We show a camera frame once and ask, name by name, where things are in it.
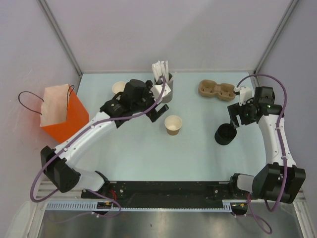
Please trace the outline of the orange paper bag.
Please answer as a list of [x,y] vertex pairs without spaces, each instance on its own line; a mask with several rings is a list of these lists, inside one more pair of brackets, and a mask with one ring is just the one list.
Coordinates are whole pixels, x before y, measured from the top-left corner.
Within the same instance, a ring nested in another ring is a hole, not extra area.
[[89,113],[77,97],[75,86],[69,84],[46,87],[39,111],[40,127],[55,141],[63,143],[89,122]]

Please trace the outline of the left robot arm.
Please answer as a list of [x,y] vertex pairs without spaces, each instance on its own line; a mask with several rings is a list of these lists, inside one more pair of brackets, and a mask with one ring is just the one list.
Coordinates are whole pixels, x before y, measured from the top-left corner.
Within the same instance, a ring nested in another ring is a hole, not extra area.
[[81,187],[92,190],[98,198],[106,197],[109,185],[105,176],[96,170],[80,169],[77,164],[95,142],[125,122],[142,115],[155,122],[168,110],[167,105],[160,110],[156,107],[169,93],[170,87],[163,76],[158,84],[131,79],[122,92],[106,101],[95,117],[72,137],[53,149],[46,146],[41,150],[44,175],[62,193]]

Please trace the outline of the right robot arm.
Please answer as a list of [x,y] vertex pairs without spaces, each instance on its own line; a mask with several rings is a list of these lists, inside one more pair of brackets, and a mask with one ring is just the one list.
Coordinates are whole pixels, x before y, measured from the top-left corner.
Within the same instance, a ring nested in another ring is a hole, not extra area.
[[284,112],[275,104],[271,87],[234,87],[239,102],[228,106],[230,126],[256,123],[264,140],[266,165],[256,176],[234,174],[235,183],[229,185],[229,195],[240,199],[251,193],[254,198],[292,203],[306,178],[304,169],[297,167],[288,148],[284,131]]

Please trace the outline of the single brown paper cup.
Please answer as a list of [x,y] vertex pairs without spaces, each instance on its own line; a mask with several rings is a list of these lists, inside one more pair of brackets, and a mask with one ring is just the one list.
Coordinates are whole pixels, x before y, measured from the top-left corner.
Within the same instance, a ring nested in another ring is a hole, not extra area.
[[169,135],[177,135],[182,127],[182,119],[179,116],[168,116],[164,121],[166,132]]

